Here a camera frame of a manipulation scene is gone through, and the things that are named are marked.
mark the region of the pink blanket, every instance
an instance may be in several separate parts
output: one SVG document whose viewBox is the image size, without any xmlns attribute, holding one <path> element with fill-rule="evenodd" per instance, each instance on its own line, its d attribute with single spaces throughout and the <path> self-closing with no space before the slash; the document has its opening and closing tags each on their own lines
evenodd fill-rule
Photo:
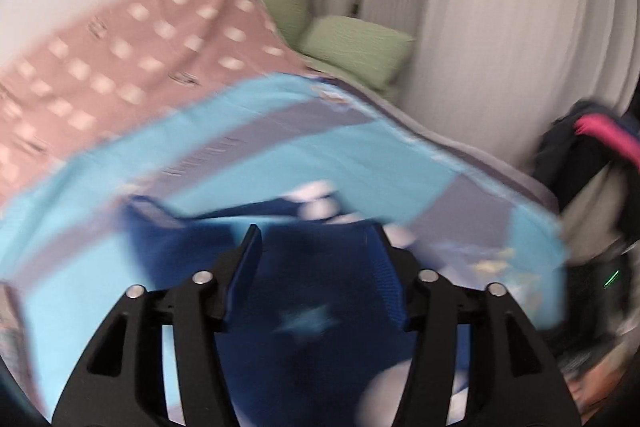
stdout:
<svg viewBox="0 0 640 427">
<path fill-rule="evenodd" d="M 0 203 L 73 153 L 245 78 L 307 74 L 259 0 L 124 0 L 0 74 Z"/>
</svg>

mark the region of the green led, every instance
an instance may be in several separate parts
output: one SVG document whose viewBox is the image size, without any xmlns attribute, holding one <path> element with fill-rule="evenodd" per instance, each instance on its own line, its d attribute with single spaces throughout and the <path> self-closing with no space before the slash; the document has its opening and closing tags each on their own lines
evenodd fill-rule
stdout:
<svg viewBox="0 0 640 427">
<path fill-rule="evenodd" d="M 616 270 L 616 272 L 610 277 L 610 279 L 606 283 L 604 283 L 604 287 L 608 288 L 609 286 L 611 286 L 611 283 L 618 278 L 618 275 L 620 275 L 620 270 Z"/>
</svg>

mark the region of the navy blue cloth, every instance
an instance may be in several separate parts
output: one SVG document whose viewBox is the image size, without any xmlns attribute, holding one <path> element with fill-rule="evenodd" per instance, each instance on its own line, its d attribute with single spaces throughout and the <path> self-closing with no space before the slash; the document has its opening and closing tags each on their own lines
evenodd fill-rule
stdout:
<svg viewBox="0 0 640 427">
<path fill-rule="evenodd" d="M 273 208 L 287 205 L 278 200 Z M 228 221 L 175 217 L 145 198 L 127 204 L 123 217 L 156 289 L 210 268 L 237 246 Z M 376 286 L 373 233 L 370 221 L 263 227 L 244 307 L 229 333 L 216 337 L 231 398 L 254 425 L 354 427 L 371 380 L 412 357 L 415 335 L 389 318 Z M 468 337 L 459 346 L 459 367 L 468 367 Z"/>
</svg>

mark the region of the metal pin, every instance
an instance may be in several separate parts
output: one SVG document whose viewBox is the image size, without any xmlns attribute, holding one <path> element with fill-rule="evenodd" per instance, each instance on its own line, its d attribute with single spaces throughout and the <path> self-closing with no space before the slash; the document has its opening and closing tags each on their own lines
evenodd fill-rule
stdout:
<svg viewBox="0 0 640 427">
<path fill-rule="evenodd" d="M 505 288 L 504 285 L 500 284 L 499 282 L 491 283 L 488 289 L 489 293 L 496 297 L 504 297 L 505 295 L 507 295 L 507 288 Z"/>
<path fill-rule="evenodd" d="M 206 270 L 197 272 L 193 275 L 193 282 L 196 284 L 206 284 L 213 279 L 213 274 Z"/>
<path fill-rule="evenodd" d="M 437 272 L 433 270 L 421 270 L 420 273 L 418 273 L 418 279 L 422 282 L 436 282 L 438 277 Z"/>
<path fill-rule="evenodd" d="M 141 286 L 140 284 L 134 284 L 133 286 L 129 286 L 129 288 L 127 288 L 127 292 L 126 295 L 127 297 L 129 297 L 129 299 L 137 299 L 138 297 L 144 295 L 146 289 L 144 286 Z"/>
</svg>

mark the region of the star print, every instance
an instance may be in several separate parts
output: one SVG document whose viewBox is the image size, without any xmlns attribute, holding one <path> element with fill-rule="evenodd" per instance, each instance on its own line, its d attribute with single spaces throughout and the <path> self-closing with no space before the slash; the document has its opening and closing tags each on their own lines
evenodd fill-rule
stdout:
<svg viewBox="0 0 640 427">
<path fill-rule="evenodd" d="M 329 306 L 308 308 L 296 312 L 280 313 L 282 324 L 276 333 L 292 333 L 299 342 L 317 340 L 326 330 L 338 324 L 330 314 Z"/>
</svg>

